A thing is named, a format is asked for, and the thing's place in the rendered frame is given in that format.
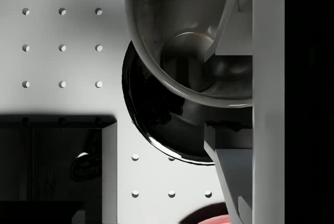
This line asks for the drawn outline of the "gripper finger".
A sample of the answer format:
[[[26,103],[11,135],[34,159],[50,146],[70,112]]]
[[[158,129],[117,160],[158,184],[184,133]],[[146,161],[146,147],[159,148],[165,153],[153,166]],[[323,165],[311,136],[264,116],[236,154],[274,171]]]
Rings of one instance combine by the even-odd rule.
[[[253,129],[204,124],[204,149],[214,162],[232,224],[252,224]]]
[[[212,45],[205,61],[213,55],[252,55],[253,0],[226,0]]]

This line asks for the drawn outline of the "black mug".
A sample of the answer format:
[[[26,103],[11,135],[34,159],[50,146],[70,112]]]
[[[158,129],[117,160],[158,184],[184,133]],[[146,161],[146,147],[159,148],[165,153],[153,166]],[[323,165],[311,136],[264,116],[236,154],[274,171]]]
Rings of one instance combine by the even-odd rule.
[[[253,54],[213,55],[226,0],[125,0],[132,43],[158,81],[187,100],[219,108],[253,104]]]

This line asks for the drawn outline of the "red plate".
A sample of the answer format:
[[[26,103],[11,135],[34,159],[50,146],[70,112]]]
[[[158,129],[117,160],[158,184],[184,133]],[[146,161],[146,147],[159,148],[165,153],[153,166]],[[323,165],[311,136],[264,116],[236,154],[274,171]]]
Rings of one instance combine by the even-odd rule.
[[[201,221],[227,214],[228,209],[224,202],[214,203],[201,207],[186,215],[183,219],[179,221],[179,224],[198,224]]]

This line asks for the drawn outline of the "black plate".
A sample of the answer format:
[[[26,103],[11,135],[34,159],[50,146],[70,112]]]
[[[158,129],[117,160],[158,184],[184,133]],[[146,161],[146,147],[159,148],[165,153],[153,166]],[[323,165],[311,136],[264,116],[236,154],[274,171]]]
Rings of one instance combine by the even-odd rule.
[[[162,85],[127,47],[122,90],[131,120],[143,137],[162,153],[198,166],[214,163],[204,149],[205,127],[213,127],[218,149],[253,147],[253,109],[217,108],[182,98]]]

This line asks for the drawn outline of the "black stove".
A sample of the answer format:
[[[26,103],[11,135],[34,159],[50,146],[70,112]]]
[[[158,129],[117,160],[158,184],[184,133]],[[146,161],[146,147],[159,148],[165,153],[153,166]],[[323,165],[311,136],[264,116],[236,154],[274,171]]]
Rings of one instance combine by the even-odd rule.
[[[118,224],[117,125],[0,128],[0,224]]]

